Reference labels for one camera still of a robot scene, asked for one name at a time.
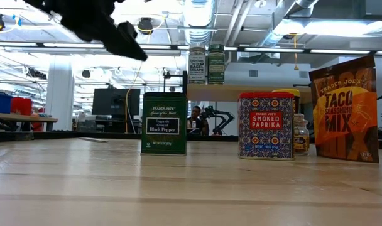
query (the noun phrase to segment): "blue patterned tin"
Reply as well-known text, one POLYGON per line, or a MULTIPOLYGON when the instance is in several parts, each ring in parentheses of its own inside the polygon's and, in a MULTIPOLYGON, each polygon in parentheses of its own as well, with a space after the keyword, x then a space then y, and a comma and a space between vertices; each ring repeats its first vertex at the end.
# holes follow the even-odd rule
POLYGON ((240 158, 294 160, 293 98, 286 92, 240 94, 240 158))

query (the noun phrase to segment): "glass jar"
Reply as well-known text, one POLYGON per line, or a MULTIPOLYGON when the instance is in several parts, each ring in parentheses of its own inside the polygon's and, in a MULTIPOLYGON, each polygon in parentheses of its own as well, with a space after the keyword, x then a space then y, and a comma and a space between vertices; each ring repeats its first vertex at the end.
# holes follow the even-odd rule
POLYGON ((208 84, 224 84, 224 45, 212 44, 208 49, 208 84))
POLYGON ((188 56, 188 83, 205 84, 206 77, 205 45, 193 43, 188 56))
POLYGON ((294 115, 294 141, 295 154, 308 154, 310 149, 310 131, 307 129, 308 121, 303 114, 294 115))

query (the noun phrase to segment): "ceiling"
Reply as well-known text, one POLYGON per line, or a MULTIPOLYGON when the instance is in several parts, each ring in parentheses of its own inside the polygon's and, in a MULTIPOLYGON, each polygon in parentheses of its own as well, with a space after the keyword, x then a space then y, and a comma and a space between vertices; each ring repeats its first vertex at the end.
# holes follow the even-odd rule
MULTIPOLYGON (((191 0, 152 0, 144 3, 142 0, 126 0, 125 2, 116 3, 116 10, 112 14, 112 18, 116 23, 129 21, 135 27, 142 17, 152 18, 155 30, 148 35, 139 34, 137 42, 142 44, 159 44, 159 45, 184 45, 186 44, 186 32, 189 28, 185 24, 185 13, 190 14, 187 3, 191 0)), ((249 11, 246 13, 242 30, 234 37, 237 24, 242 22, 243 12, 248 8, 249 0, 206 0, 216 5, 211 25, 208 27, 212 31, 212 38, 209 43, 223 43, 226 33, 231 23, 233 13, 239 4, 243 1, 243 6, 237 17, 237 21, 232 30, 231 38, 234 46, 252 45, 259 43, 267 35, 268 29, 271 28, 276 6, 280 0, 266 0, 266 6, 259 8, 254 6, 255 1, 249 11)), ((354 13, 351 12, 351 4, 355 0, 319 0, 314 6, 312 17, 324 19, 335 19, 343 17, 343 19, 356 19, 354 13)), ((373 4, 382 5, 382 0, 372 0, 373 4)), ((76 43, 82 42, 72 32, 66 30, 59 25, 58 16, 49 17, 45 13, 25 4, 22 0, 2 0, 0 1, 0 14, 3 14, 3 21, 6 24, 4 32, 0 32, 0 41, 18 41, 18 42, 50 42, 50 43, 76 43), (17 26, 17 21, 13 16, 19 17, 21 26, 17 26)), ((201 11, 196 13, 195 18, 203 19, 201 11)), ((367 35, 361 37, 343 37, 338 33, 343 30, 332 28, 334 35, 315 35, 302 34, 296 37, 296 43, 293 39, 282 39, 277 46, 293 48, 323 48, 323 49, 360 49, 382 50, 382 34, 367 35)), ((75 109, 90 109, 92 103, 93 89, 98 87, 106 87, 106 85, 98 85, 97 83, 111 82, 117 87, 127 87, 128 83, 132 83, 139 71, 139 77, 136 80, 139 88, 142 83, 147 83, 146 91, 162 91, 163 70, 170 71, 171 74, 181 73, 187 69, 187 52, 178 52, 175 54, 155 53, 142 64, 139 61, 123 58, 113 55, 93 55, 86 53, 70 53, 72 57, 73 72, 75 75, 75 109), (84 78, 83 70, 90 70, 91 77, 84 78)), ((0 51, 0 80, 9 81, 32 81, 37 78, 28 77, 25 73, 27 67, 48 73, 52 53, 34 52, 6 52, 0 51)), ((303 55, 299 54, 297 63, 311 65, 312 68, 318 67, 323 63, 331 60, 336 56, 323 55, 303 55)), ((282 65, 286 63, 295 63, 294 54, 282 54, 278 59, 264 59, 263 62, 275 63, 282 65)), ((231 70, 243 70, 237 67, 237 63, 233 60, 231 70)), ((43 105, 46 96, 46 82, 41 84, 22 83, 9 84, 0 83, 0 89, 6 91, 15 91, 20 95, 31 95, 36 105, 43 105)), ((180 85, 181 79, 171 78, 168 83, 170 85, 180 85)))

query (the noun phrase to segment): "jar label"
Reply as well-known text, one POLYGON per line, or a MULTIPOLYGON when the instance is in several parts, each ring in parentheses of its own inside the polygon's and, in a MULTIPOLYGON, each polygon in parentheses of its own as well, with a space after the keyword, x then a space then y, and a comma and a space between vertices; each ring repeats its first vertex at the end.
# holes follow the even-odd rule
POLYGON ((208 56, 208 83, 224 83, 224 57, 208 56))
POLYGON ((310 147, 310 136, 295 135, 293 142, 294 151, 296 153, 306 153, 310 147))
POLYGON ((188 81, 205 83, 205 55, 190 55, 188 58, 188 81))

